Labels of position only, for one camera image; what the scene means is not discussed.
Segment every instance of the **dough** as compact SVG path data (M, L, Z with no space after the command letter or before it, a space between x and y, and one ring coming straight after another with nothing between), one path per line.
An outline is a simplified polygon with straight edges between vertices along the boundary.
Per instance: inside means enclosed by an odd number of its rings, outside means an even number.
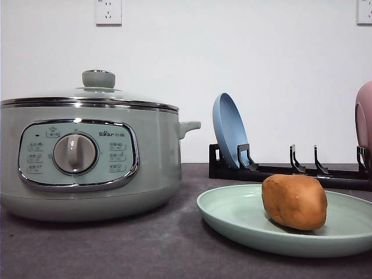
M265 211L277 223L315 230L326 222L327 197L319 181L301 174L275 174L262 184Z

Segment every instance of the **plate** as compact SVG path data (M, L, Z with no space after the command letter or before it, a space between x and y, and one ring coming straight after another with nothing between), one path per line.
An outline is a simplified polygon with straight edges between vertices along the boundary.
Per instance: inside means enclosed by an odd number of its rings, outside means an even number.
M196 200L205 221L221 235L258 250L296 257L341 257L372 249L372 203L326 191L322 228L301 231L266 214L261 185L211 189Z
M238 145L247 144L246 133L239 111L228 93L219 95L213 105L213 127L221 153L234 169L239 169ZM249 164L246 152L243 163Z

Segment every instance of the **green plate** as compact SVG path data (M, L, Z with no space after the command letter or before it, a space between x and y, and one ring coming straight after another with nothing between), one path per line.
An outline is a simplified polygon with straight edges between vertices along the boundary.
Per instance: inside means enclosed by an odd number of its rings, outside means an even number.
M211 189L196 200L205 221L221 235L251 248L296 257L341 257L372 248L372 203L326 191L327 221L301 231L276 224L262 204L261 185Z

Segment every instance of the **knob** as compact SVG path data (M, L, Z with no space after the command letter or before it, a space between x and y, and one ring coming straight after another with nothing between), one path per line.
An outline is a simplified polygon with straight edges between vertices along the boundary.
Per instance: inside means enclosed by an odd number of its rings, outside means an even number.
M104 70L89 70L82 74L85 87L105 87L114 88L115 75Z
M63 172L82 173L95 162L97 149L93 141L81 134L61 138L53 151L54 162Z

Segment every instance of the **brand logo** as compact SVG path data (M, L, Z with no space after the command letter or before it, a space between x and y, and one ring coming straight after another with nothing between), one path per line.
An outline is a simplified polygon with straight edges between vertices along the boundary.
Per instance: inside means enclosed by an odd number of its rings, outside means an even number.
M107 131L99 132L100 137L125 137L124 133L110 133Z

